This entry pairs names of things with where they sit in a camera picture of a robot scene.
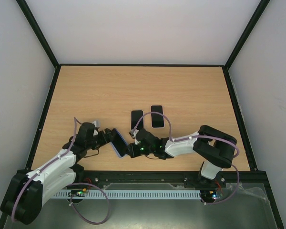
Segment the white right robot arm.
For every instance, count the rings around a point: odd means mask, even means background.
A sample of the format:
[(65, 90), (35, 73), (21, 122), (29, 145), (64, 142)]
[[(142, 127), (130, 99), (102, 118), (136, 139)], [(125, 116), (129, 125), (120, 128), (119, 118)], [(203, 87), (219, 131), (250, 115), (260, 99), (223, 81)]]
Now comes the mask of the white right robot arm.
[(153, 154), (166, 160), (189, 153), (199, 154), (205, 159), (198, 175), (198, 181), (204, 187), (214, 183), (223, 168), (230, 168), (233, 159), (240, 153), (234, 137), (208, 125), (202, 125), (197, 132), (179, 138), (158, 138), (141, 129), (133, 132), (133, 139), (135, 142), (124, 149), (131, 158)]

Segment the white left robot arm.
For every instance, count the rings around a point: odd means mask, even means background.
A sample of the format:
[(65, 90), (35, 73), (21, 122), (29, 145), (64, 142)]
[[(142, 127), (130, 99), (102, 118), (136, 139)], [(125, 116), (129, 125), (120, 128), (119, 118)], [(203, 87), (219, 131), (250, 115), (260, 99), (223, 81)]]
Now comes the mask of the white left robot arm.
[(78, 179), (83, 167), (78, 162), (88, 150), (98, 150), (111, 141), (112, 131), (99, 130), (99, 123), (84, 122), (74, 128), (62, 149), (44, 165), (30, 172), (17, 172), (11, 179), (1, 212), (25, 225), (32, 223), (44, 204)]

